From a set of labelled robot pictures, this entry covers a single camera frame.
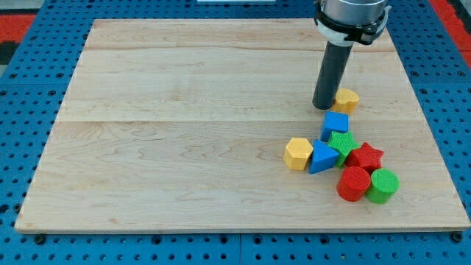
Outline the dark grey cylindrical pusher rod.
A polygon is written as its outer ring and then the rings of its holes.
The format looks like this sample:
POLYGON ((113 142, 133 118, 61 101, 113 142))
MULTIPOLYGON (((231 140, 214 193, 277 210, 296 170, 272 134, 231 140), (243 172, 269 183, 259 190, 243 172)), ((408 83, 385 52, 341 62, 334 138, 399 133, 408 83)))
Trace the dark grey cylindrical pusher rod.
POLYGON ((327 110, 333 106, 351 49, 327 43, 312 99, 315 108, 327 110))

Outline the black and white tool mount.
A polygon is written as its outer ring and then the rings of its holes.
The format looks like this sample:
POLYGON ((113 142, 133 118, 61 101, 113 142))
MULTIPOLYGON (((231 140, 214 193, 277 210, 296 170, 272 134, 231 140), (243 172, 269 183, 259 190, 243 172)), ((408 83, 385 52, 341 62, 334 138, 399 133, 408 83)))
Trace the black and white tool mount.
POLYGON ((371 45, 380 37, 392 8, 386 2, 314 2, 319 32, 337 46, 371 45))

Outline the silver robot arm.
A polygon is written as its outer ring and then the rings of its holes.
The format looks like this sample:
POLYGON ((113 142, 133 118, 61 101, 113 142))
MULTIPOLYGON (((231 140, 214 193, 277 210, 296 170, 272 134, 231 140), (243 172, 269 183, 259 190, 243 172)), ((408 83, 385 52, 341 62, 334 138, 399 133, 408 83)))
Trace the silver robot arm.
POLYGON ((354 43, 371 45, 389 18, 387 0, 321 0, 314 2, 314 23, 326 37, 312 103, 320 110, 333 106, 354 43))

